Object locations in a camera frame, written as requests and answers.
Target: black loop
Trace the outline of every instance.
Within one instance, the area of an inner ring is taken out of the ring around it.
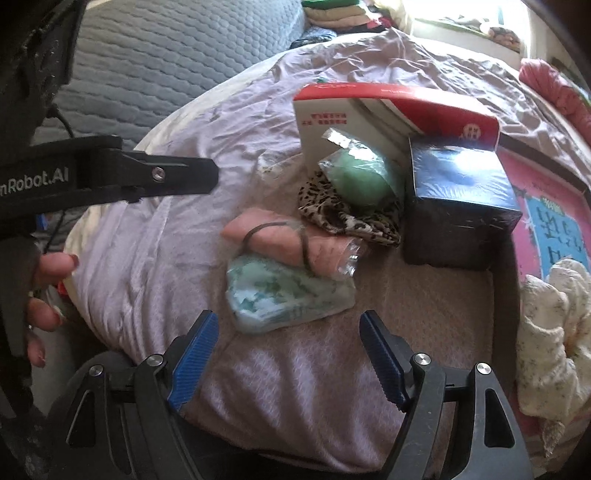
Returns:
[[[260,232],[261,230],[263,230],[264,228],[266,228],[268,226],[293,226],[293,225],[295,225],[295,222],[296,222],[296,220],[282,220],[282,221],[278,221],[278,222],[268,222],[268,223],[262,223],[260,225],[257,225],[252,230],[250,230],[242,239],[242,250],[240,251],[240,255],[243,255],[244,253],[246,253],[246,251],[248,250],[248,244],[250,243],[251,238],[255,233]],[[306,226],[303,225],[303,223],[298,222],[297,232],[300,236],[300,241],[301,241],[301,254],[302,254],[302,260],[304,262],[304,268],[308,271],[308,273],[310,273],[311,275],[314,275],[314,271],[312,270],[312,266],[310,264],[310,259],[308,257],[309,243],[308,243],[308,235],[306,235]]]

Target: finger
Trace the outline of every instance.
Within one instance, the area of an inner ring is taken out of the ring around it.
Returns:
[[[27,322],[46,332],[52,332],[61,325],[58,313],[40,299],[29,299],[27,304]]]
[[[68,277],[79,265],[76,255],[62,252],[42,255],[33,278],[36,287],[47,287]]]
[[[27,356],[31,365],[39,368],[45,366],[45,346],[33,332],[27,332]]]

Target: silver bolt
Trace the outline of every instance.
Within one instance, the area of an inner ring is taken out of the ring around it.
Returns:
[[[162,365],[162,362],[164,362],[164,357],[158,354],[150,355],[146,362],[148,362],[148,365],[151,367],[157,367],[159,365]]]
[[[426,353],[417,353],[414,356],[414,361],[419,365],[428,365],[431,363],[431,357],[428,356]]]
[[[91,377],[99,377],[102,374],[103,370],[104,369],[102,365],[93,365],[88,369],[88,374]]]
[[[492,372],[492,368],[491,368],[491,366],[490,366],[489,364],[486,364],[486,363],[483,363],[483,362],[479,363],[479,364],[476,366],[476,369],[477,369],[477,370],[478,370],[478,371],[479,371],[479,372],[480,372],[482,375],[488,375],[489,373],[491,373],[491,372]]]
[[[152,169],[152,178],[156,181],[162,182],[164,181],[164,177],[166,177],[166,172],[163,168],[154,167]]]

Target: white floral cloth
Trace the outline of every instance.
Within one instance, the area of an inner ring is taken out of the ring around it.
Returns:
[[[541,419],[550,456],[566,426],[590,410],[591,276],[570,258],[547,281],[527,275],[517,333],[519,408]]]

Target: gray quilted fabric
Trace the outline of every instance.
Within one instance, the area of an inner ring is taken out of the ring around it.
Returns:
[[[300,0],[111,0],[88,10],[72,82],[56,103],[76,135],[126,148],[206,90],[287,50],[304,30]],[[66,138],[55,120],[36,142]]]

